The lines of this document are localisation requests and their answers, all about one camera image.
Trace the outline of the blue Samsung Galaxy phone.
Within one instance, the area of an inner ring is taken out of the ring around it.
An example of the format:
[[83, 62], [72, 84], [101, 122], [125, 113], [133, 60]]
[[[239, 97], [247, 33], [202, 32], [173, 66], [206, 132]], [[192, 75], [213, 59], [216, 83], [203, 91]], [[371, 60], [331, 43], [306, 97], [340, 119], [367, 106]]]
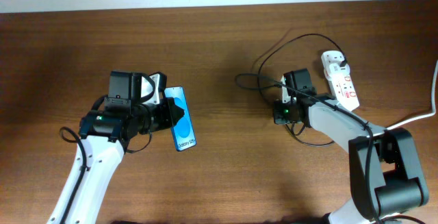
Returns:
[[166, 88], [164, 94], [166, 97], [173, 98], [175, 105], [183, 110], [183, 114], [176, 115], [177, 122], [171, 128], [176, 150], [184, 151], [194, 147], [196, 145], [196, 137], [183, 87]]

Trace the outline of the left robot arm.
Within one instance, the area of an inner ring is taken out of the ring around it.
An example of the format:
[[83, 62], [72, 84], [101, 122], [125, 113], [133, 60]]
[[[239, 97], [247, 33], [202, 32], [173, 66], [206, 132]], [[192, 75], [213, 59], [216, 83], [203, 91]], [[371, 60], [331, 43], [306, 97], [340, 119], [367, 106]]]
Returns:
[[95, 223], [112, 175], [137, 135], [164, 129], [173, 133], [177, 151], [195, 145], [183, 88], [167, 87], [161, 72], [152, 75], [112, 71], [109, 91], [99, 97], [68, 132], [77, 145], [72, 169], [49, 223]]

